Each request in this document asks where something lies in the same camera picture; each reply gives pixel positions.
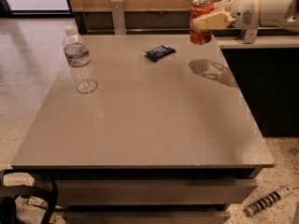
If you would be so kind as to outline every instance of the speckled floor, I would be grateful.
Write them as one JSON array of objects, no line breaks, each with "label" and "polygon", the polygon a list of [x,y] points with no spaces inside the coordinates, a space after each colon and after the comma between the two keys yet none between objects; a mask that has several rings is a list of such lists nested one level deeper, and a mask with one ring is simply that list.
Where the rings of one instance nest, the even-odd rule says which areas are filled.
[{"label": "speckled floor", "polygon": [[[61,43],[67,24],[75,22],[73,19],[0,19],[0,169],[9,167],[60,67],[65,64]],[[299,189],[254,217],[247,217],[243,211],[245,206],[280,186],[299,188],[299,137],[265,140],[276,166],[257,176],[258,188],[242,204],[229,207],[232,217],[226,224],[292,223]],[[30,179],[27,175],[14,175],[6,182],[30,183]],[[22,202],[19,208],[19,215],[28,223],[39,223],[39,210]],[[57,217],[55,223],[64,222]]]}]

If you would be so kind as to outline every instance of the bottle label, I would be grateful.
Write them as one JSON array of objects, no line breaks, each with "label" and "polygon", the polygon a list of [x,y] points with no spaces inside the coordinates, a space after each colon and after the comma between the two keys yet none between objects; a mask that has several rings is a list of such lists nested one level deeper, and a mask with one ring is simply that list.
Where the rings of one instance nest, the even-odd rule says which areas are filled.
[{"label": "bottle label", "polygon": [[91,62],[90,52],[86,45],[74,43],[64,48],[64,54],[70,66],[79,68]]}]

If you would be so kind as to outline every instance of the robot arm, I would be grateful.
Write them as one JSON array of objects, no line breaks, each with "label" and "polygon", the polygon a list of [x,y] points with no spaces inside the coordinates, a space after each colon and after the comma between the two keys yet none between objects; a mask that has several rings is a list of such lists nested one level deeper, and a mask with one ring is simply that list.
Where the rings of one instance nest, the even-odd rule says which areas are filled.
[{"label": "robot arm", "polygon": [[198,30],[233,25],[241,30],[277,26],[299,32],[299,0],[223,0],[214,4],[214,11],[193,23]]}]

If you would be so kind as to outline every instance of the table drawer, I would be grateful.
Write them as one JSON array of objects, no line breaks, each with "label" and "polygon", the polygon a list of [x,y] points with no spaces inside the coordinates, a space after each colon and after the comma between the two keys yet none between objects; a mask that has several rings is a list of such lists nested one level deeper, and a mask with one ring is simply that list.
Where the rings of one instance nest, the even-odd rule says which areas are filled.
[{"label": "table drawer", "polygon": [[254,180],[60,180],[60,205],[242,203]]},{"label": "table drawer", "polygon": [[217,212],[215,210],[175,210],[174,208],[160,207],[158,211],[154,208],[137,208],[118,207],[119,210],[83,211],[68,212],[65,219],[68,223],[73,224],[93,224],[93,223],[109,223],[109,224],[223,224],[229,219],[228,212]]}]

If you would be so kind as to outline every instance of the soda can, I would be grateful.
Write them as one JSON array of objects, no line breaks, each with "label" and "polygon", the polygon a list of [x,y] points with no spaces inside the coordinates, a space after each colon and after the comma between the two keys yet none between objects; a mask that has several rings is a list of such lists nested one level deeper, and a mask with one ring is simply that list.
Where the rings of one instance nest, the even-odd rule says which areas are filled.
[{"label": "soda can", "polygon": [[193,25],[193,19],[210,13],[212,10],[214,10],[214,4],[212,0],[193,0],[190,10],[190,40],[194,44],[204,45],[211,40],[212,31],[198,31]]}]

